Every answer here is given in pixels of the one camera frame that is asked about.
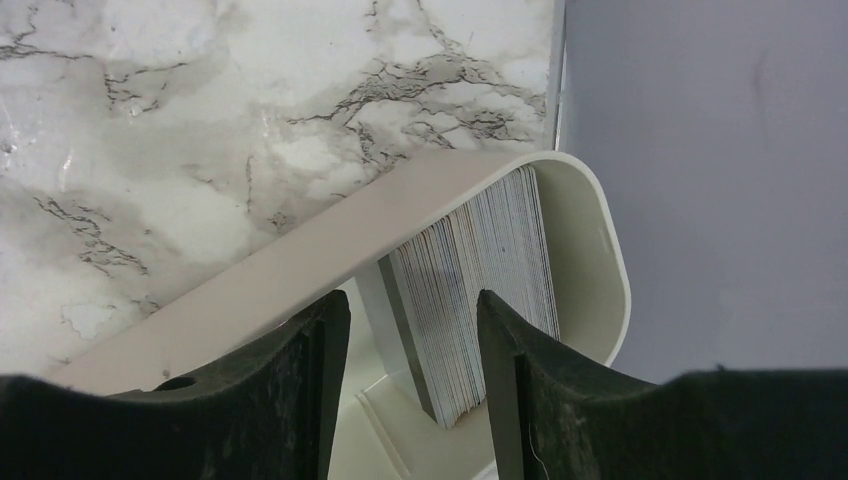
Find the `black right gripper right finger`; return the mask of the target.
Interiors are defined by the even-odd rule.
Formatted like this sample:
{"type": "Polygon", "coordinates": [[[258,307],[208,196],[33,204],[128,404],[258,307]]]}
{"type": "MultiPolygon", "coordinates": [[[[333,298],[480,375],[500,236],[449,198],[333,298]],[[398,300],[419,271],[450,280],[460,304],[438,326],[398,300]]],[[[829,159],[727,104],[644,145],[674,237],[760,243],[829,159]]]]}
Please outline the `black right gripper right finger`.
{"type": "Polygon", "coordinates": [[[477,302],[503,479],[843,479],[847,373],[717,368],[652,384],[477,302]]]}

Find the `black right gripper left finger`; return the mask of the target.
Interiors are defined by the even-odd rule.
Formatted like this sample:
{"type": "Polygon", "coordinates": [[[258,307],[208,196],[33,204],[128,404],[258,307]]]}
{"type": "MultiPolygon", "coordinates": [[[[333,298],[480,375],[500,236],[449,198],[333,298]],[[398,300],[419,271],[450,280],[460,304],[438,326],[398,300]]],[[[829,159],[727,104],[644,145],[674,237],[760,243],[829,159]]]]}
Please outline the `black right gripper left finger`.
{"type": "Polygon", "coordinates": [[[1,379],[5,479],[324,479],[351,326],[334,290],[151,391],[1,379]]]}

